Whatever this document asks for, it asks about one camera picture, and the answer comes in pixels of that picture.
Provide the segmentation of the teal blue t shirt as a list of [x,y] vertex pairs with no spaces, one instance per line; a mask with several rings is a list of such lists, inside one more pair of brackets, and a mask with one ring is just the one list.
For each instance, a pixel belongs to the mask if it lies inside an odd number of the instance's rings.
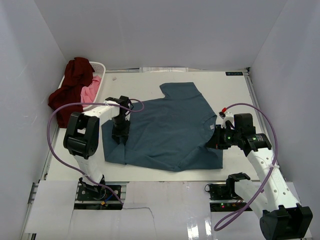
[[104,160],[169,172],[219,170],[222,150],[207,148],[217,115],[192,82],[164,83],[163,98],[144,101],[130,115],[126,143],[112,139],[113,123],[102,127]]

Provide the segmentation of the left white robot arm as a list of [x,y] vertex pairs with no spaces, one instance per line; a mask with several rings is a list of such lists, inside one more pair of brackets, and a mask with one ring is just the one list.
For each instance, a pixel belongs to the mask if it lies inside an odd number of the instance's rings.
[[102,106],[86,112],[74,112],[69,118],[63,146],[76,159],[82,178],[80,184],[96,200],[104,198],[105,177],[93,157],[99,146],[101,126],[112,121],[111,139],[125,144],[129,138],[132,101],[127,96],[108,97]]

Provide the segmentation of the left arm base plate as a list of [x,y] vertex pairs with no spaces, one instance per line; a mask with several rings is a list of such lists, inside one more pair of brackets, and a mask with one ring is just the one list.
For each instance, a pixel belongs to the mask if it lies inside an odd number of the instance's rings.
[[98,196],[93,196],[85,187],[78,184],[75,210],[113,211],[122,208],[121,203],[109,189],[102,190]]

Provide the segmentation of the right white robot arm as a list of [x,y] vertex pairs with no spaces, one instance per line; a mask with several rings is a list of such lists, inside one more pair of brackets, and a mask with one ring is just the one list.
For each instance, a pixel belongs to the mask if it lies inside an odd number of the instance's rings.
[[289,189],[279,165],[274,162],[275,148],[264,133],[257,133],[250,113],[219,112],[222,124],[215,126],[206,147],[227,150],[240,148],[253,166],[260,187],[244,172],[230,174],[225,184],[210,186],[212,199],[241,198],[259,219],[266,240],[302,239],[310,226],[313,213],[302,206]]

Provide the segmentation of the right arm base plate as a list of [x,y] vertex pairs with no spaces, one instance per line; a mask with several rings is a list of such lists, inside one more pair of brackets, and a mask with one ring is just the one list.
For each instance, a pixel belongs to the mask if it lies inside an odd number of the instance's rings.
[[246,202],[239,196],[233,196],[227,189],[225,183],[208,183],[204,191],[209,194],[210,211],[214,212],[235,212],[246,205]]

